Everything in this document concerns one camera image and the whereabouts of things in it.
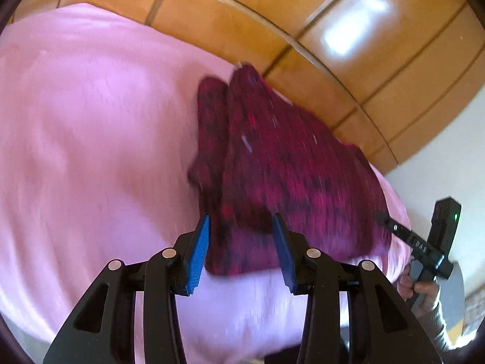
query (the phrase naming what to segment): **pink fabric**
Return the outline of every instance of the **pink fabric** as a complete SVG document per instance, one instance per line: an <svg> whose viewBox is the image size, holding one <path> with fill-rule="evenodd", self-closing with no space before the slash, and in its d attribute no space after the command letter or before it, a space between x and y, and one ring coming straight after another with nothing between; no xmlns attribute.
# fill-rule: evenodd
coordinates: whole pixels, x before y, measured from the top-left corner
<svg viewBox="0 0 485 364"><path fill-rule="evenodd" d="M233 67L87 4L42 13L0 37L0 311L51 341L106 263L147 260L198 220L198 81ZM377 173L392 217L406 210ZM373 258L391 279L409 251ZM135 325L142 362L141 300ZM281 272L203 272L178 298L189 363L232 363L296 344L306 298ZM343 323L346 303L341 312Z"/></svg>

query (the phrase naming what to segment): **metal pin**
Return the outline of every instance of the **metal pin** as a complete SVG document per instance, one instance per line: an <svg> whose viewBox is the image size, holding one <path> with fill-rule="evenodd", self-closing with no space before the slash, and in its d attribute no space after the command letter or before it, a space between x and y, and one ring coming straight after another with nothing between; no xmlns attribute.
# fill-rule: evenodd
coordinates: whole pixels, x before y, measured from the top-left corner
<svg viewBox="0 0 485 364"><path fill-rule="evenodd" d="M321 252L318 249L310 248L306 251L306 255L312 259L318 259L321 256Z"/></svg>
<svg viewBox="0 0 485 364"><path fill-rule="evenodd" d="M108 264L108 268L111 271L116 271L120 267L121 267L121 261L120 260L113 260L113 261L110 261L110 263Z"/></svg>
<svg viewBox="0 0 485 364"><path fill-rule="evenodd" d="M171 259L172 257L175 257L176 255L177 255L177 251L173 248L165 249L162 252L162 256L164 256L166 259Z"/></svg>
<svg viewBox="0 0 485 364"><path fill-rule="evenodd" d="M362 262L362 268L365 269L366 271L372 271L375 268L375 265L373 262L369 260L365 260Z"/></svg>

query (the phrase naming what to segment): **person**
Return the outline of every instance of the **person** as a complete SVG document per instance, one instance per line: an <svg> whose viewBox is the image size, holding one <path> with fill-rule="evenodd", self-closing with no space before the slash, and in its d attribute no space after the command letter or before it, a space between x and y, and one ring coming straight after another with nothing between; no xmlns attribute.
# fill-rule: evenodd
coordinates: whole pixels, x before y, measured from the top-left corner
<svg viewBox="0 0 485 364"><path fill-rule="evenodd" d="M422 304L416 309L415 315L423 326L424 331L430 338L444 364L472 364L483 360L483 339L485 325L482 323L477 331L474 341L462 348L454 349L446 332L446 323L440 302L440 286L433 281L416 282L409 276L411 267L404 268L399 277L397 290L400 296L407 300L414 293L424 294Z"/></svg>

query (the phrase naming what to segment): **triangular cutout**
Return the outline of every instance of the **triangular cutout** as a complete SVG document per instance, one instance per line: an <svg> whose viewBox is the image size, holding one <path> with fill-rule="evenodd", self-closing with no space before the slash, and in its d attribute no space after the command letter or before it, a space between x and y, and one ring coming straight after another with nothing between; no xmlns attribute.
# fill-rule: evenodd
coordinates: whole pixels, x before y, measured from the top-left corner
<svg viewBox="0 0 485 364"><path fill-rule="evenodd" d="M74 322L74 328L78 330L98 333L101 331L103 321L104 304L108 295L108 285L101 284L90 297L88 303Z"/></svg>
<svg viewBox="0 0 485 364"><path fill-rule="evenodd" d="M407 328L407 322L392 302L392 299L387 295L384 288L381 285L376 285L375 293L377 294L384 332L405 330Z"/></svg>

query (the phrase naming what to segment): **maroon garment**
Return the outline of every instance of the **maroon garment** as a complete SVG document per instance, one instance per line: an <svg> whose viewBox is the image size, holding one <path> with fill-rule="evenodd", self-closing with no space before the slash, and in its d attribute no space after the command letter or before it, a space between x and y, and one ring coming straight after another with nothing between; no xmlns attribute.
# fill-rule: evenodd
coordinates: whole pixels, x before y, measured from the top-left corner
<svg viewBox="0 0 485 364"><path fill-rule="evenodd" d="M234 73L228 90L204 80L198 103L199 154L189 177L212 218L209 272L278 267L276 212L337 261L389 251L390 233L373 220L387 210L386 199L360 149L283 101L250 65Z"/></svg>

